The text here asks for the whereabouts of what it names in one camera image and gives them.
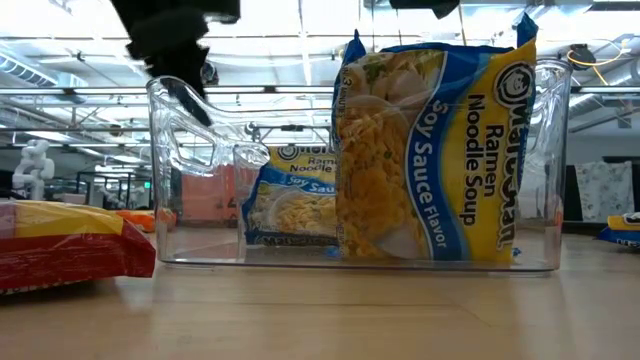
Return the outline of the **black workstation frame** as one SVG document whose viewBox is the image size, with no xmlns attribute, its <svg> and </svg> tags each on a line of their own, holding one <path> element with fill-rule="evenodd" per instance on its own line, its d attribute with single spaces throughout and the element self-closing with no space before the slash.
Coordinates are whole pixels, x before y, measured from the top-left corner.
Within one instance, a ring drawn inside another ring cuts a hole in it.
<svg viewBox="0 0 640 360">
<path fill-rule="evenodd" d="M 149 210 L 153 205 L 151 177 L 134 172 L 78 172 L 75 193 L 85 203 L 107 210 Z"/>
</svg>

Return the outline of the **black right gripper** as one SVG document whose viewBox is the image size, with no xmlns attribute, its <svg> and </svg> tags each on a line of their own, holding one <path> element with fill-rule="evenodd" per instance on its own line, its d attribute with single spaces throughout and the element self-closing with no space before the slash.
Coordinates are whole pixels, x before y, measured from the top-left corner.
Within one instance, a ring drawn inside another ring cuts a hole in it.
<svg viewBox="0 0 640 360">
<path fill-rule="evenodd" d="M 437 19 L 448 16 L 460 5 L 460 0 L 389 0 L 393 9 L 427 9 L 431 10 Z"/>
</svg>

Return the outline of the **black ceiling device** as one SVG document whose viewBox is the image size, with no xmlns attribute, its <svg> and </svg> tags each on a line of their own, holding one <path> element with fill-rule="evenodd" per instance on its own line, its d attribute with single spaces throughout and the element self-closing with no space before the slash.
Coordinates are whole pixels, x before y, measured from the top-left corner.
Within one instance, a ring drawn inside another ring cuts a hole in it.
<svg viewBox="0 0 640 360">
<path fill-rule="evenodd" d="M 577 71 L 587 70 L 596 62 L 587 44 L 572 44 L 567 53 L 567 60 Z"/>
</svg>

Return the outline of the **red beef ramen packet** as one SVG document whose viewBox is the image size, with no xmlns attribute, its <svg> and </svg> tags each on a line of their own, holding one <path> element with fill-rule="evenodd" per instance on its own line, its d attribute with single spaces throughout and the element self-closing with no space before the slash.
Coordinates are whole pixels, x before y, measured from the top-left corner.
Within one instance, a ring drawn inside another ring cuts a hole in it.
<svg viewBox="0 0 640 360">
<path fill-rule="evenodd" d="M 118 276 L 149 278 L 156 250 L 113 211 L 0 201 L 0 296 Z"/>
</svg>

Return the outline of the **orange chicken ramen packet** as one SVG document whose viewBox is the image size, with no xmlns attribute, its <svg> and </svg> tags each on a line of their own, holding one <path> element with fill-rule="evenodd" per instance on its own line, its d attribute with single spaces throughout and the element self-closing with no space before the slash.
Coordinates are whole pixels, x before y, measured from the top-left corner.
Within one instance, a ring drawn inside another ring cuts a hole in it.
<svg viewBox="0 0 640 360">
<path fill-rule="evenodd" d="M 153 210 L 115 210 L 115 213 L 145 233 L 152 233 L 156 229 L 156 218 Z M 172 229 L 176 224 L 176 214 L 169 209 L 163 209 L 160 212 L 160 220 L 169 229 Z"/>
</svg>

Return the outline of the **floral patterned cloth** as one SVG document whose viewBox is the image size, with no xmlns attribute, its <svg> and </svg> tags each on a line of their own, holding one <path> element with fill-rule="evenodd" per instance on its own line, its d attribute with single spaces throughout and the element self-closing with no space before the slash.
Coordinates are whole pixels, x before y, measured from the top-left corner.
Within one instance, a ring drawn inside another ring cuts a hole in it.
<svg viewBox="0 0 640 360">
<path fill-rule="evenodd" d="M 606 223 L 611 215 L 635 211 L 630 161 L 589 162 L 575 170 L 584 222 Z"/>
</svg>

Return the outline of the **grey ventilation duct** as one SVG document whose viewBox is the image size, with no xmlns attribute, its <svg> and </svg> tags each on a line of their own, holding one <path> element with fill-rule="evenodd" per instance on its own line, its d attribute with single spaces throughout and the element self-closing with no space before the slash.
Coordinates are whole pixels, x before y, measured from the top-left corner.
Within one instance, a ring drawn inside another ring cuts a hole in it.
<svg viewBox="0 0 640 360">
<path fill-rule="evenodd" d="M 35 87 L 78 88 L 88 85 L 87 81 L 74 74 L 68 72 L 47 73 L 2 51 L 0 51 L 0 73 Z"/>
</svg>

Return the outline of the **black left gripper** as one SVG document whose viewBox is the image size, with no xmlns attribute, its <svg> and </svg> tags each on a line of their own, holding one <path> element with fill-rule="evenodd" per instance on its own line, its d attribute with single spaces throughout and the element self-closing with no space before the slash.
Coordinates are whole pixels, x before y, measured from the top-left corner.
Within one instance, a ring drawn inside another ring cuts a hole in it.
<svg viewBox="0 0 640 360">
<path fill-rule="evenodd" d="M 240 0 L 110 0 L 123 24 L 129 55 L 142 60 L 153 77 L 170 75 L 198 80 L 208 49 L 198 41 L 209 31 L 209 19 L 234 24 L 240 19 Z M 212 125 L 208 114 L 191 95 L 191 87 L 167 79 L 169 95 L 201 125 Z"/>
</svg>

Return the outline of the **clear plastic bin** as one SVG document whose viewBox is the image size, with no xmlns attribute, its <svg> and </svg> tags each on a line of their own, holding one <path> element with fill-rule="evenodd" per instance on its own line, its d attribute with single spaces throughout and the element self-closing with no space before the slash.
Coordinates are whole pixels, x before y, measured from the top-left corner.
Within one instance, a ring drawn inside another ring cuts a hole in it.
<svg viewBox="0 0 640 360">
<path fill-rule="evenodd" d="M 536 83 L 541 90 L 533 108 L 525 152 L 524 179 L 516 209 L 513 258 L 507 264 L 461 260 L 349 260 L 336 246 L 249 245 L 244 222 L 226 232 L 212 220 L 213 209 L 201 210 L 200 220 L 186 217 L 190 200 L 206 204 L 226 195 L 242 205 L 254 185 L 267 148 L 258 142 L 224 138 L 216 128 L 197 122 L 167 90 L 161 77 L 147 86 L 151 157 L 156 218 L 157 258 L 175 267 L 275 267 L 394 269 L 463 272 L 542 273 L 559 268 L 566 172 L 567 111 L 570 69 L 559 60 L 541 60 Z M 199 105 L 217 126 L 227 124 L 221 110 Z M 160 220 L 160 212 L 176 214 L 172 229 Z"/>
</svg>

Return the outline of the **blue soy sauce ramen packet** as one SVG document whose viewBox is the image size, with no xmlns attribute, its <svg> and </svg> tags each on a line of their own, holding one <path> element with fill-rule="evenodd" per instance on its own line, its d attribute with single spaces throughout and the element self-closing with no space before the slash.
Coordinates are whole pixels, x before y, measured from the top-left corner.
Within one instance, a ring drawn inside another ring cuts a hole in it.
<svg viewBox="0 0 640 360">
<path fill-rule="evenodd" d="M 511 260 L 538 28 L 516 32 L 508 48 L 347 44 L 332 108 L 344 257 Z"/>
<path fill-rule="evenodd" d="M 242 204 L 249 245 L 335 246 L 336 158 L 325 146 L 278 146 Z"/>
<path fill-rule="evenodd" d="M 597 239 L 640 250 L 640 212 L 609 216 Z"/>
</svg>

